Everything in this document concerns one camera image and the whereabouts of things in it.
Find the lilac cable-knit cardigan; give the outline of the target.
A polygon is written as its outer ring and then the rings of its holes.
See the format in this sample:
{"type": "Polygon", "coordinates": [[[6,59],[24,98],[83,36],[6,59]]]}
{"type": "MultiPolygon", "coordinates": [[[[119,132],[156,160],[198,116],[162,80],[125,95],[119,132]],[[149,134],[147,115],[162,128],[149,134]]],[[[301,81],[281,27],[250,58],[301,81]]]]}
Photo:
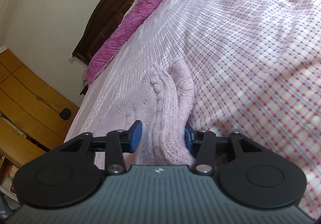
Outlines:
{"type": "Polygon", "coordinates": [[[184,129],[194,99],[192,74],[183,59],[174,59],[168,69],[152,65],[134,95],[131,115],[143,123],[143,134],[137,150],[125,157],[126,165],[192,165],[184,129]]]}

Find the small black hanging bag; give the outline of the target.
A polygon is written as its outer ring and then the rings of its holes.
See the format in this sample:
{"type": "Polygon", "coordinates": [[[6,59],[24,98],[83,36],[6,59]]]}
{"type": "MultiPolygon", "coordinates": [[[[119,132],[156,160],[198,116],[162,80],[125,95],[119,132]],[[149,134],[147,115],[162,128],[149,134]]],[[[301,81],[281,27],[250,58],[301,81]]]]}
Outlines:
{"type": "Polygon", "coordinates": [[[68,120],[71,117],[71,110],[68,108],[64,108],[60,113],[59,116],[63,120],[68,120]]]}

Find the orange wooden wardrobe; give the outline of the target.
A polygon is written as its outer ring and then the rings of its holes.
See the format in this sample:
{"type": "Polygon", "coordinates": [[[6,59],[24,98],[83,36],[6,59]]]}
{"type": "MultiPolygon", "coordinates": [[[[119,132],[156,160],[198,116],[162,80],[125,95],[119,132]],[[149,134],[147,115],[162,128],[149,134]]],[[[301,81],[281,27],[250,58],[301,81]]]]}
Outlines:
{"type": "Polygon", "coordinates": [[[17,199],[18,169],[61,145],[77,112],[9,49],[1,50],[1,192],[17,199]],[[64,108],[71,110],[68,120],[59,116],[64,108]]]}

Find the pink checked bedspread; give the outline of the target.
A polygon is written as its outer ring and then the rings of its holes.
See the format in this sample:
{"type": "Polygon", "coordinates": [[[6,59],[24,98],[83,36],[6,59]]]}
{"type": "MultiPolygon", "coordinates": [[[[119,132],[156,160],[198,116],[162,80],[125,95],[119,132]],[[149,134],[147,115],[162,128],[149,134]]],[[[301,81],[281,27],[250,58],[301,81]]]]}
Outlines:
{"type": "Polygon", "coordinates": [[[186,124],[240,131],[298,165],[300,207],[320,216],[320,0],[163,0],[90,85],[66,136],[128,129],[152,65],[183,59],[195,86],[186,124]]]}

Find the magenta quilted pillow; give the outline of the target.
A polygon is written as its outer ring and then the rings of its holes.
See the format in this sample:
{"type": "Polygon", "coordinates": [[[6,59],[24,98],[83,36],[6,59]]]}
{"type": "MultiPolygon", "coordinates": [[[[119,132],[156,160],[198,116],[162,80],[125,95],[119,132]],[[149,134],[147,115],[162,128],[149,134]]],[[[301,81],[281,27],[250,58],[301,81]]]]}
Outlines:
{"type": "Polygon", "coordinates": [[[157,9],[163,0],[138,0],[114,33],[103,43],[91,59],[86,71],[86,83],[91,85],[108,66],[120,48],[140,25],[157,9]]]}

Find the dark wooden headboard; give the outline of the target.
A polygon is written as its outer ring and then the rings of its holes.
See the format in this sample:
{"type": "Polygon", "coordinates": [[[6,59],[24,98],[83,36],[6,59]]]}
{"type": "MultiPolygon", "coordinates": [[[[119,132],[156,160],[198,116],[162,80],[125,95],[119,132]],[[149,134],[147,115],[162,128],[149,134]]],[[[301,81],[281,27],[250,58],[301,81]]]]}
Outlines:
{"type": "Polygon", "coordinates": [[[88,65],[95,53],[120,25],[133,1],[100,0],[72,56],[88,65]]]}

